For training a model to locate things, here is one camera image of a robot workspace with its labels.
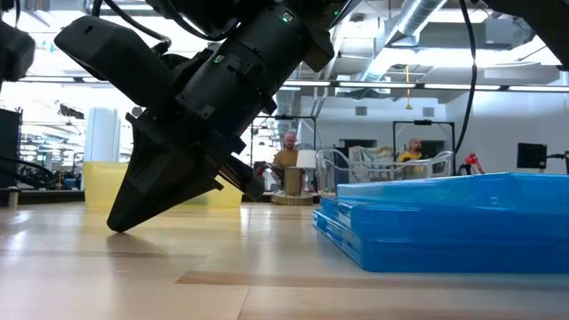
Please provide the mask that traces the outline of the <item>white crumpled sheet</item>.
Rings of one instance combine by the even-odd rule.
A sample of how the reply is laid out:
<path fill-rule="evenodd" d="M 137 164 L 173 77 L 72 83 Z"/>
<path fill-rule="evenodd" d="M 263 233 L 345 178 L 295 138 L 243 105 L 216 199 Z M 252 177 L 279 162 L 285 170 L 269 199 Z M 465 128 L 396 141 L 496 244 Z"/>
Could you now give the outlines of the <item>white crumpled sheet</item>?
<path fill-rule="evenodd" d="M 391 147 L 349 148 L 349 168 L 356 170 L 392 169 L 394 150 Z"/>

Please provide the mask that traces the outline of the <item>small black monitor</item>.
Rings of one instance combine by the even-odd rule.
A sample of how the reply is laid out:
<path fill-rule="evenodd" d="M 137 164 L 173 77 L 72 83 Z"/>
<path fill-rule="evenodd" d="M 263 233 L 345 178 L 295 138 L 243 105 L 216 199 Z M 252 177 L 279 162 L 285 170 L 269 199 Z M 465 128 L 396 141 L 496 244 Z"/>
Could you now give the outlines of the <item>small black monitor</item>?
<path fill-rule="evenodd" d="M 548 146 L 546 144 L 517 144 L 517 168 L 545 169 L 547 160 Z"/>

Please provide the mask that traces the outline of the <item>white lamp shade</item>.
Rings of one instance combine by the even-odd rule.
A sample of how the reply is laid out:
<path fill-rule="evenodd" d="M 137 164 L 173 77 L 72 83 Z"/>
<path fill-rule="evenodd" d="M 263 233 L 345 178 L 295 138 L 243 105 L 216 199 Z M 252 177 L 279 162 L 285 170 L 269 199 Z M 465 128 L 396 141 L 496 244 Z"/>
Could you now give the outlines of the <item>white lamp shade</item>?
<path fill-rule="evenodd" d="M 302 169 L 316 169 L 317 152 L 314 149 L 299 149 L 296 166 Z"/>

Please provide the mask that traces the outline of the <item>black table edge rail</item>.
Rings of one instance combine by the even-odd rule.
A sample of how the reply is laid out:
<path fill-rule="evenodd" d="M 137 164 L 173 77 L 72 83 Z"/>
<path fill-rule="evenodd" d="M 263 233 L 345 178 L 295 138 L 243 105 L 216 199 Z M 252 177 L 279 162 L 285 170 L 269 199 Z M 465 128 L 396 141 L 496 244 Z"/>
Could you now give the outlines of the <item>black table edge rail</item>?
<path fill-rule="evenodd" d="M 84 200 L 84 191 L 80 190 L 23 190 L 18 204 L 61 204 Z"/>

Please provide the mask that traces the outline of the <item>person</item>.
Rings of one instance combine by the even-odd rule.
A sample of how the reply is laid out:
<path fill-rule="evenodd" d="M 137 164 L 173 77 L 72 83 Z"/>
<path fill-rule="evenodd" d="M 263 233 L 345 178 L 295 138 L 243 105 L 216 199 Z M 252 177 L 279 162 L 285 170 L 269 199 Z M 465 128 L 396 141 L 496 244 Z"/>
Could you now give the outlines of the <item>person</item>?
<path fill-rule="evenodd" d="M 295 143 L 296 132 L 287 132 L 284 135 L 284 146 L 275 154 L 272 163 L 280 172 L 285 172 L 288 166 L 296 165 L 298 150 L 295 148 Z"/>
<path fill-rule="evenodd" d="M 420 138 L 411 138 L 405 151 L 398 156 L 397 162 L 407 163 L 421 160 L 422 158 L 422 140 Z M 401 165 L 400 169 L 402 177 L 407 180 L 426 177 L 425 168 L 422 165 Z"/>

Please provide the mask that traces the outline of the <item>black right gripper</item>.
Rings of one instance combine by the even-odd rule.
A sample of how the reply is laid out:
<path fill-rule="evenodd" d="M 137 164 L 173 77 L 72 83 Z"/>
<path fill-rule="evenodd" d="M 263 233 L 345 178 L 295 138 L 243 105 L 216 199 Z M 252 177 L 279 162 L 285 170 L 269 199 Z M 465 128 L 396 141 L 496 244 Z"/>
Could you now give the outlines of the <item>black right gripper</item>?
<path fill-rule="evenodd" d="M 252 120 L 276 107 L 274 43 L 226 42 L 169 69 L 173 101 L 144 108 L 132 122 L 131 160 L 107 219 L 115 232 L 221 190 L 216 176 L 253 199 L 263 193 L 252 169 L 234 155 L 244 149 L 240 136 Z"/>

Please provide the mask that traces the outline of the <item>red black equipment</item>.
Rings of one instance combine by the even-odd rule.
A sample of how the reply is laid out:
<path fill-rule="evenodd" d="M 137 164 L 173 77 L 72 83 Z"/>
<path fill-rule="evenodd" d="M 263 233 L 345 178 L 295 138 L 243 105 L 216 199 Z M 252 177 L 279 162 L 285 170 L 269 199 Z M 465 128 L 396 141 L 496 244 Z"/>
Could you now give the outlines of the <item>red black equipment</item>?
<path fill-rule="evenodd" d="M 264 182 L 268 180 L 264 177 L 266 172 L 270 173 L 270 176 L 275 182 L 276 190 L 282 189 L 284 186 L 285 170 L 280 169 L 272 163 L 266 161 L 257 161 L 253 164 L 254 173 L 261 178 Z"/>

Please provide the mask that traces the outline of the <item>red desk lamp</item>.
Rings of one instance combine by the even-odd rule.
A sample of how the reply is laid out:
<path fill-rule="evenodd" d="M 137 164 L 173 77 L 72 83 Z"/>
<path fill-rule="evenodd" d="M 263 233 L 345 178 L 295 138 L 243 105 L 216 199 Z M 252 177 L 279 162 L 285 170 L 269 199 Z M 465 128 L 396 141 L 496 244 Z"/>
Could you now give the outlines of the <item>red desk lamp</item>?
<path fill-rule="evenodd" d="M 464 160 L 464 162 L 459 166 L 457 171 L 459 176 L 461 175 L 476 175 L 485 174 L 482 165 L 479 163 L 477 155 L 475 153 L 470 153 Z"/>

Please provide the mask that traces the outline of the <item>clear plastic bin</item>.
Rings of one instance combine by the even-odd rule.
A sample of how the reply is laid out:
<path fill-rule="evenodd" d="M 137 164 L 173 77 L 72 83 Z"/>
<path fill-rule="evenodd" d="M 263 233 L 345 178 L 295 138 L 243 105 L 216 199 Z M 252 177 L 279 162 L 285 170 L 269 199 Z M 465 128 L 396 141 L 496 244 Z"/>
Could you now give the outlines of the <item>clear plastic bin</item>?
<path fill-rule="evenodd" d="M 393 165 L 392 169 L 387 170 L 350 169 L 349 156 L 345 156 L 338 149 L 320 150 L 317 152 L 319 194 L 336 196 L 340 184 L 406 180 L 402 177 L 401 165 L 422 165 L 426 177 L 421 179 L 447 177 L 453 173 L 453 153 L 442 151 L 432 158 L 407 163 L 398 163 L 393 159 Z"/>

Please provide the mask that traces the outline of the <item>black metal frame station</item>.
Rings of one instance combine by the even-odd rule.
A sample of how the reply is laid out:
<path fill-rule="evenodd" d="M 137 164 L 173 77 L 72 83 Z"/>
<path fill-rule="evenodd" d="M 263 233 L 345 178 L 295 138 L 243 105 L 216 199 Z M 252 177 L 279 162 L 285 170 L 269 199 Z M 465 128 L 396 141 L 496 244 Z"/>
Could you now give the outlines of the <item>black metal frame station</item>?
<path fill-rule="evenodd" d="M 244 134 L 246 151 L 244 159 L 253 168 L 257 161 L 273 163 L 274 156 L 284 146 L 284 135 L 277 131 L 275 121 L 279 116 L 261 116 L 253 121 L 253 124 Z M 316 120 L 314 117 L 296 116 L 296 143 L 295 148 L 312 149 L 316 143 L 317 134 L 314 132 Z M 269 172 L 264 177 L 268 180 L 266 190 L 276 190 L 276 185 Z"/>
<path fill-rule="evenodd" d="M 412 125 L 423 125 L 423 126 L 429 126 L 429 125 L 433 125 L 436 124 L 439 127 L 441 125 L 448 125 L 451 128 L 451 133 L 450 133 L 450 137 L 451 137 L 451 150 L 452 152 L 456 151 L 456 133 L 455 133 L 455 123 L 454 122 L 441 122 L 441 121 L 432 121 L 432 120 L 428 120 L 428 119 L 422 119 L 422 120 L 396 120 L 396 121 L 392 121 L 392 148 L 395 150 L 397 148 L 397 135 L 399 133 L 396 132 L 396 128 L 398 124 L 412 124 Z"/>

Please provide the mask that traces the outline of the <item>white column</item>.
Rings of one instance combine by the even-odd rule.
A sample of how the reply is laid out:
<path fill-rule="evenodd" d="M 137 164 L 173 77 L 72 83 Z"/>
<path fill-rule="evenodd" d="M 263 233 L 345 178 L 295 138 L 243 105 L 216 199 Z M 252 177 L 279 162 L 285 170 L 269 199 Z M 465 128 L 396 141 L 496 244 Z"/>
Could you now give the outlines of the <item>white column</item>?
<path fill-rule="evenodd" d="M 121 128 L 116 108 L 90 108 L 86 117 L 84 161 L 118 162 Z"/>

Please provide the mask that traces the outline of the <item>wide silver ventilation duct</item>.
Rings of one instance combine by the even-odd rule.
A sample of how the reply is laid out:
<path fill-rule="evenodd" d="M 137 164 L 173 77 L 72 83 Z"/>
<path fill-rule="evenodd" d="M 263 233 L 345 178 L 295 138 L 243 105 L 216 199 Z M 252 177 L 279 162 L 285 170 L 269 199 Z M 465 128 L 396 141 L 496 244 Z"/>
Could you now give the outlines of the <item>wide silver ventilation duct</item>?
<path fill-rule="evenodd" d="M 446 2 L 447 0 L 405 0 L 398 15 L 382 22 L 380 32 L 374 38 L 373 57 L 357 80 L 380 81 L 389 68 L 396 64 L 397 50 L 416 47 L 420 33 L 431 16 Z"/>

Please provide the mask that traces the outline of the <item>blue plastic jewel case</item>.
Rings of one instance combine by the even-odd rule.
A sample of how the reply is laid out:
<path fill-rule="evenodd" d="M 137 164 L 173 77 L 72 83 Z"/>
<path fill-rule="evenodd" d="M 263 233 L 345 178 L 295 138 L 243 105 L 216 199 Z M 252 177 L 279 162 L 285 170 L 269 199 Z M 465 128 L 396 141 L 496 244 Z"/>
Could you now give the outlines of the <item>blue plastic jewel case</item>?
<path fill-rule="evenodd" d="M 359 236 L 410 241 L 569 241 L 569 214 L 324 198 L 321 213 Z"/>
<path fill-rule="evenodd" d="M 502 172 L 340 184 L 336 197 L 354 201 L 482 207 L 569 208 L 569 175 Z"/>
<path fill-rule="evenodd" d="M 569 274 L 569 244 L 387 241 L 315 209 L 312 224 L 360 268 L 387 273 Z"/>

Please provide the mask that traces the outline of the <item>yellow translucent plastic bin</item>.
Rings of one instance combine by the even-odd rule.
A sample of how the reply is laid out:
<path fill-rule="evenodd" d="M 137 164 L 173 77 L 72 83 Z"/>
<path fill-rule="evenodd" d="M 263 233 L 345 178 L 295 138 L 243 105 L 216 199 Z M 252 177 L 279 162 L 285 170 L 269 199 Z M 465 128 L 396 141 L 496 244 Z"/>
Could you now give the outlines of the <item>yellow translucent plastic bin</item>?
<path fill-rule="evenodd" d="M 83 164 L 85 206 L 110 209 L 121 186 L 128 163 L 86 162 Z M 182 209 L 235 209 L 242 203 L 242 192 L 221 177 L 222 190 L 211 190 L 173 207 Z"/>

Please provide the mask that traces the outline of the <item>gold cylinder stand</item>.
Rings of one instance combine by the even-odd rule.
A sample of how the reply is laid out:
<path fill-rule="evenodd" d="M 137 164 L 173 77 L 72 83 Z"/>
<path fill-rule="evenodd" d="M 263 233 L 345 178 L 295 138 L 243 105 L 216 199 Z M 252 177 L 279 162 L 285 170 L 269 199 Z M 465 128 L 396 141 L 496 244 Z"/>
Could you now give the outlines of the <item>gold cylinder stand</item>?
<path fill-rule="evenodd" d="M 303 190 L 304 171 L 302 168 L 288 166 L 284 169 L 273 168 L 275 176 L 281 182 L 277 191 L 271 193 L 271 202 L 279 205 L 312 205 L 314 196 Z"/>

